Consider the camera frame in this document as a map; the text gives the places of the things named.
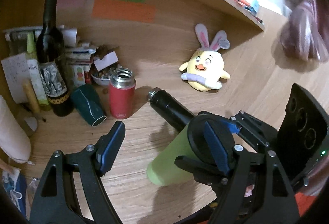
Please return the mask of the dark green hexagonal cup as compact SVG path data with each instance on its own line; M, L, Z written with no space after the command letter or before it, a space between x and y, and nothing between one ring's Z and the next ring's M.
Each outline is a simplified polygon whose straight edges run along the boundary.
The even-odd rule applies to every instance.
M76 88L70 97L75 109L90 126L96 127L106 120L107 114L92 85L85 84Z

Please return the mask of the yellow chick plush toy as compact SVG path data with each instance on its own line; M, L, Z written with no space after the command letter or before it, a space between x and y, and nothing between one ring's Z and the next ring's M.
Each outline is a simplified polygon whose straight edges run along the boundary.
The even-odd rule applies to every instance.
M211 43L204 24L197 24L195 33L201 47L194 52L189 61L179 67L181 79L198 91L219 90L222 88L220 79L230 79L230 74L224 70L224 60L219 53L220 49L230 47L226 32L218 31Z

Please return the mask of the white snack bowl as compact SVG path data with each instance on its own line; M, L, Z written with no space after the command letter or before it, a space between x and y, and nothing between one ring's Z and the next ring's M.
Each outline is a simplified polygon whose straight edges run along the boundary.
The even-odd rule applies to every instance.
M108 86L110 83L111 72L103 69L100 71L92 71L91 76L94 82L100 86Z

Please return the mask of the blue white packet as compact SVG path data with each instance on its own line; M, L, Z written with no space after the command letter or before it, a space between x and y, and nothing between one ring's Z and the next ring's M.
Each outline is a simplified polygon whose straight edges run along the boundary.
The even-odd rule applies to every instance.
M26 214L26 179L18 168L13 169L13 173L2 172L2 183L5 192L8 194L12 203L17 207L21 214L27 218Z

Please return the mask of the dark wine bottle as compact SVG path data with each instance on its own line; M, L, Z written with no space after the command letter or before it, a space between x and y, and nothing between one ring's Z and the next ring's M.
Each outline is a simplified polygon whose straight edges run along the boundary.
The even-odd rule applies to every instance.
M64 37L56 26L56 6L57 0L45 0L36 52L42 84L51 108L57 116L65 117L73 111L74 104L67 86Z

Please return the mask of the green spray bottle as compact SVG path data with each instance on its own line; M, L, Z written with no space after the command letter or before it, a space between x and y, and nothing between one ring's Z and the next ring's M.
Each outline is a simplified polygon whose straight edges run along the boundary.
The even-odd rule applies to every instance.
M30 80L36 94L38 103L42 107L49 106L47 95L45 93L40 67L37 60L35 37L33 32L27 34L27 66L30 73Z

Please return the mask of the yellow tube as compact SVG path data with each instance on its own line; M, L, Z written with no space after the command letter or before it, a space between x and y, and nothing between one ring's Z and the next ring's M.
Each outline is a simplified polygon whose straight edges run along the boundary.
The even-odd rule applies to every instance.
M41 108L36 98L36 94L34 92L31 81L25 78L22 81L22 88L27 97L28 103L30 105L30 109L32 110L33 114L40 114Z

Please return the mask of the white card tag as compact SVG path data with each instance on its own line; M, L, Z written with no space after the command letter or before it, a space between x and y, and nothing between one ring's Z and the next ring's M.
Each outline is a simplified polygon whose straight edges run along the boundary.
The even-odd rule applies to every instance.
M98 71L103 70L117 62L118 62L118 57L117 57L115 51L107 53L102 59L94 58L94 61L93 61L94 65L96 67L96 70L98 70Z

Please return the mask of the red thermos bottle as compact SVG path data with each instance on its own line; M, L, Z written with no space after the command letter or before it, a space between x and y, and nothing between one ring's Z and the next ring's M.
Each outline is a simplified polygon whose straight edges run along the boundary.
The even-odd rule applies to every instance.
M119 68L110 78L109 107L116 119L126 119L132 115L136 80L128 68Z

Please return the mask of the orange sticky note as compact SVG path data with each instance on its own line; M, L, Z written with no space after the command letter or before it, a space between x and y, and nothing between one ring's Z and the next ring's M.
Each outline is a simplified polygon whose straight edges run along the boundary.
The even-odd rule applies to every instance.
M122 0L94 0L92 17L107 20L127 20L152 23L156 7Z

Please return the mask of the black thermos flask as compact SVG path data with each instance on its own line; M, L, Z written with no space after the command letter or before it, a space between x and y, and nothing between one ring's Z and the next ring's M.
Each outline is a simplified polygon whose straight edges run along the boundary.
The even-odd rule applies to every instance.
M178 100L160 88L153 88L148 93L148 103L178 132L181 132L195 117L195 115Z

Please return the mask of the green tumbler with black lid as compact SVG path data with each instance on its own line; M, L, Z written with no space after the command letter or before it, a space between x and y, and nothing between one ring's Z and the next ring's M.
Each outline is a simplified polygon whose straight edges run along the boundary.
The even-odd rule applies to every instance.
M147 177L155 185L169 186L190 179L204 184L221 181L234 168L232 120L211 113L195 116L178 136L150 162Z

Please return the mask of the mauve tied curtain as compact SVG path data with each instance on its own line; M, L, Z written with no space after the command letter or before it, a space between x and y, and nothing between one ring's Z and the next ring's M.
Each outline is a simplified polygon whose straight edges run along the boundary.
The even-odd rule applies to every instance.
M328 61L328 0L285 0L290 14L280 43L285 55L303 61Z

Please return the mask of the white handwritten note paper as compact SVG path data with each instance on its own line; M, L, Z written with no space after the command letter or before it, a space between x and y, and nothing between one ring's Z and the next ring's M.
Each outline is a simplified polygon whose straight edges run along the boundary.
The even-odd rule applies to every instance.
M11 96L16 104L27 103L28 99L22 87L24 79L30 78L26 53L21 53L1 60L1 65Z

